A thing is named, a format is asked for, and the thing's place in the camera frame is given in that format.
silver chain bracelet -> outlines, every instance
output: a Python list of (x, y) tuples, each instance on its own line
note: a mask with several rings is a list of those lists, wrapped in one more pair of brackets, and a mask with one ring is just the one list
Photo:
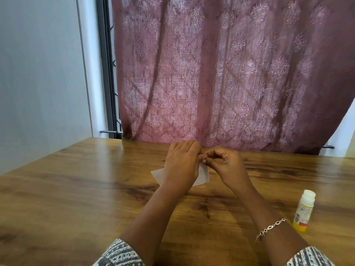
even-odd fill
[(276, 225), (280, 225), (281, 222), (284, 222), (284, 221), (286, 221), (286, 219), (281, 219), (281, 220), (279, 220), (279, 221), (276, 221), (275, 224), (273, 224), (273, 225), (267, 227), (266, 229), (264, 229), (263, 231), (261, 231), (261, 232), (259, 233), (259, 235), (256, 237), (255, 242), (258, 241), (258, 238), (259, 238), (259, 237), (260, 237), (260, 241), (261, 241), (261, 237), (265, 236), (265, 233), (267, 233), (269, 230), (271, 230), (272, 228), (274, 228)]

paper sheet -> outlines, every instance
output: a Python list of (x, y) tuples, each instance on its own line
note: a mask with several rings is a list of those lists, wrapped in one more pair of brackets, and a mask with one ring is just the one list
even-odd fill
[[(163, 173), (164, 169), (159, 169), (152, 172), (155, 180), (159, 183), (159, 185), (161, 185), (163, 182)], [(209, 182), (209, 172), (207, 166), (200, 163), (200, 166), (198, 167), (198, 177), (193, 186), (201, 185), (207, 182)]]

glue bottle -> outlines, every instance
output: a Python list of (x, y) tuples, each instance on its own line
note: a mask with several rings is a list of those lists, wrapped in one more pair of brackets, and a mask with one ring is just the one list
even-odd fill
[(303, 195), (298, 203), (295, 219), (293, 220), (292, 224), (296, 230), (301, 232), (306, 231), (308, 221), (313, 210), (315, 198), (316, 194), (313, 191), (308, 189), (304, 190)]

curtain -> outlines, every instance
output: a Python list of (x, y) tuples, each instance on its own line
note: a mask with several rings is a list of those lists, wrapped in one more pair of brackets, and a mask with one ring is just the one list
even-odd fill
[(355, 97), (355, 0), (112, 0), (123, 138), (317, 154)]

black and white patterned sleeve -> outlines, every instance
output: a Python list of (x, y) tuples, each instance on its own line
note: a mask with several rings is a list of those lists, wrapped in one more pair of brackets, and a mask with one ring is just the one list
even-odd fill
[(93, 266), (144, 266), (144, 263), (129, 244), (117, 239)]
[(321, 251), (306, 247), (294, 255), (285, 266), (335, 266)]

